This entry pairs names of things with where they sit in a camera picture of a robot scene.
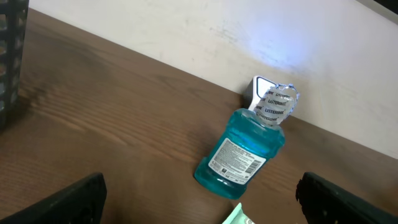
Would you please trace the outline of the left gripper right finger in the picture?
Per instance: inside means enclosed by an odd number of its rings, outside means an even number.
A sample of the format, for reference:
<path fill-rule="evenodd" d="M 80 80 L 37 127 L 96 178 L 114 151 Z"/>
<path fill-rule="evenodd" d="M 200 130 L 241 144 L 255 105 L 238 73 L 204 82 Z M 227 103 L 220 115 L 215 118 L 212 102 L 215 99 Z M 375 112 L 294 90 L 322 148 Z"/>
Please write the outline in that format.
<path fill-rule="evenodd" d="M 338 185 L 305 172 L 295 198 L 308 224 L 397 224 L 397 217 Z"/>

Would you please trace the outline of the light blue wipes pack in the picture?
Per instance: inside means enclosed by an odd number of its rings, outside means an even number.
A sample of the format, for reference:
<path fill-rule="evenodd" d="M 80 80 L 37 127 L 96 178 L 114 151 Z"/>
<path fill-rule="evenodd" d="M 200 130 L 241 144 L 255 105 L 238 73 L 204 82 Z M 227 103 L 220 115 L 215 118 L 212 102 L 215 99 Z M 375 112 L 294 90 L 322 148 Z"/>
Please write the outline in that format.
<path fill-rule="evenodd" d="M 255 224 L 244 212 L 242 203 L 238 203 L 222 224 Z"/>

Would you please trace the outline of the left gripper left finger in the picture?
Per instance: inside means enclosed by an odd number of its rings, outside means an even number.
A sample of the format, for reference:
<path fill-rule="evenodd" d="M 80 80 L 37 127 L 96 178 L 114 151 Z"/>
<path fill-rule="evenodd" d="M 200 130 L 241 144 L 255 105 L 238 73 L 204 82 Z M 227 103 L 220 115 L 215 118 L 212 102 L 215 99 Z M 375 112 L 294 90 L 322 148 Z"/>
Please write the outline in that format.
<path fill-rule="evenodd" d="M 104 176 L 92 173 L 1 220 L 1 224 L 99 224 L 106 201 Z"/>

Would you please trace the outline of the teal mouthwash bottle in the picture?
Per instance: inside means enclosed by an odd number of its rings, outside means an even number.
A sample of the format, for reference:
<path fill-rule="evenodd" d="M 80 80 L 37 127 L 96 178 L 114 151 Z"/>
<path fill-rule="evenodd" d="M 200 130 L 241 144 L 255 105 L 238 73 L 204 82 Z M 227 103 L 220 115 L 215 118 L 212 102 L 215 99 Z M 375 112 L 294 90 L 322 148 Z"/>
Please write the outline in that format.
<path fill-rule="evenodd" d="M 199 163 L 194 178 L 209 191 L 237 200 L 261 167 L 285 144 L 281 122 L 299 98 L 292 84 L 270 87 L 253 110 L 231 115 L 209 156 Z"/>

